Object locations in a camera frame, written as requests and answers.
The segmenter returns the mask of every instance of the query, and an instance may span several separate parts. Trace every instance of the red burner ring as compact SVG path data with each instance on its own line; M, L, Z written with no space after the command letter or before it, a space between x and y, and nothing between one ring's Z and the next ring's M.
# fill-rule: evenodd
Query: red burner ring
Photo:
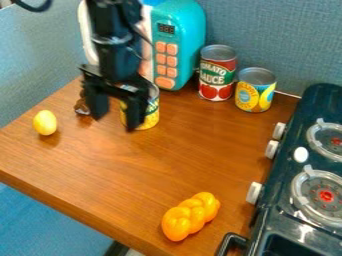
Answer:
M334 201L334 194L329 190L321 190L321 192L319 192L319 197L322 201L327 203Z
M331 139L331 143L332 144L334 144L334 145L336 145L336 146L342 146L342 139L340 139L340 138L332 138Z

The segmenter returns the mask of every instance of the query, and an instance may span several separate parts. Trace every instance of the blue fabric panel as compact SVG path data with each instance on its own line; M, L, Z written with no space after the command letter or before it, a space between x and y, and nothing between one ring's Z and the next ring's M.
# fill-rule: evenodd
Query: blue fabric panel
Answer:
M55 0L44 13L16 5L0 10L0 127L80 74L77 67L86 59L79 2Z
M101 256L112 240L0 184L0 255Z
M318 82L342 85L342 1L197 1L207 43L234 47L239 68L270 69L278 89L294 94Z

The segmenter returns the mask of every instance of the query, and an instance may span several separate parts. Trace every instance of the stove burner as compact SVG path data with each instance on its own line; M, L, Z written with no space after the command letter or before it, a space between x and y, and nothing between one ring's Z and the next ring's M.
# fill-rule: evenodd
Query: stove burner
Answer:
M342 125L325 123L319 118L308 129L306 138L312 149L329 159L342 162Z
M342 178L327 171L304 167L292 181L295 206L312 219L342 227Z

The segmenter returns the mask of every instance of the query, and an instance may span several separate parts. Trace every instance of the stove knob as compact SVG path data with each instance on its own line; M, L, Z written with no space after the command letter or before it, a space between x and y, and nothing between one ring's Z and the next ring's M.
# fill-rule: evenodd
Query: stove knob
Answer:
M277 152L278 147L279 147L278 141L270 140L270 142L267 145L266 152L265 152L266 157L272 160Z
M262 189L262 185L258 182L252 182L251 186L249 187L246 201L250 204L255 205L256 201L259 198L260 192Z
M304 147L298 147L293 152L293 158L297 163L304 163L309 158L309 152Z
M285 132L286 124L284 123L277 123L276 127L274 128L272 138L275 140L280 140L283 137Z

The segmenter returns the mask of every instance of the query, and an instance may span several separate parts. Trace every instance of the teal toy microwave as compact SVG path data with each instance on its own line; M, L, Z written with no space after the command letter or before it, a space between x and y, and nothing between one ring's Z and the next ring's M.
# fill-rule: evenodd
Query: teal toy microwave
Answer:
M78 18L86 56L91 64L98 57L90 40L87 6L81 2ZM145 0L139 28L152 42L143 42L140 74L162 89L181 89L198 67L205 41L205 14L195 0Z

